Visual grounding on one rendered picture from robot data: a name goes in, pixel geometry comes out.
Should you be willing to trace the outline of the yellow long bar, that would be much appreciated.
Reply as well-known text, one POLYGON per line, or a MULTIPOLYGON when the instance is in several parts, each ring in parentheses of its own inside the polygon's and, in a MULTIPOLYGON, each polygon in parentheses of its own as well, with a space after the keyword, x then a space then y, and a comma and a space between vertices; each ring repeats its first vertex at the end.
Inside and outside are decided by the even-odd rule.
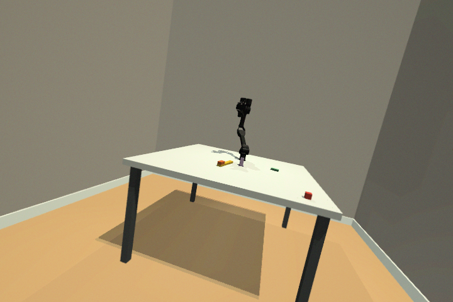
POLYGON ((231 161, 231 160, 229 160, 229 161, 220 160, 220 161, 218 161, 217 166, 222 167, 224 165, 228 165, 228 164, 232 164, 232 163, 233 163, 233 161, 231 161))

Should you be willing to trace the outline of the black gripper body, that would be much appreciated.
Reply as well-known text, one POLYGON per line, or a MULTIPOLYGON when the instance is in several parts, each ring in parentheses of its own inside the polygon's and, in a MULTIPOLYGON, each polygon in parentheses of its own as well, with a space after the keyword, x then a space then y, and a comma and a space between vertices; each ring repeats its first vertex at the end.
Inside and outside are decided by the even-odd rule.
MULTIPOLYGON (((247 98, 240 98, 240 100, 245 101, 245 103, 247 102, 247 98)), ((245 104, 242 104, 241 107, 240 107, 241 111, 248 111, 248 109, 249 109, 248 106, 245 106, 245 104)), ((242 114, 242 115, 238 114, 238 117, 243 118, 244 114, 242 114)))

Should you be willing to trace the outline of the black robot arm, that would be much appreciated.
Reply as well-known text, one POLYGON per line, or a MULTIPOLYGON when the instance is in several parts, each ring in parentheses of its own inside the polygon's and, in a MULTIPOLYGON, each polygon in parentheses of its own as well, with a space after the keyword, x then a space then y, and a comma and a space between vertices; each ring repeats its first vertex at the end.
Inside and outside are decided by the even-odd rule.
MULTIPOLYGON (((245 142, 245 137, 244 137, 244 136, 245 136, 244 122, 245 122, 246 114, 249 114, 249 113, 250 113, 250 106, 251 106, 251 104, 252 104, 252 99, 247 99, 247 102, 246 102, 245 106, 248 106, 249 109, 248 109, 248 111, 243 111, 244 117, 241 118, 240 124, 239 124, 239 126, 238 126, 238 128, 242 128, 243 130, 237 129, 237 134, 238 134, 238 136, 240 137, 241 146, 242 146, 241 149, 239 150, 239 154, 240 154, 240 158, 241 158, 241 157, 244 158, 244 161, 246 161, 246 160, 245 160, 246 155, 248 155, 248 154, 249 154, 249 151, 250 151, 250 150, 249 150, 249 146, 246 145, 246 142, 245 142)), ((241 103, 238 103, 236 109, 240 110, 241 105, 242 105, 241 103)), ((240 160, 240 158, 239 158, 239 160, 240 160)))

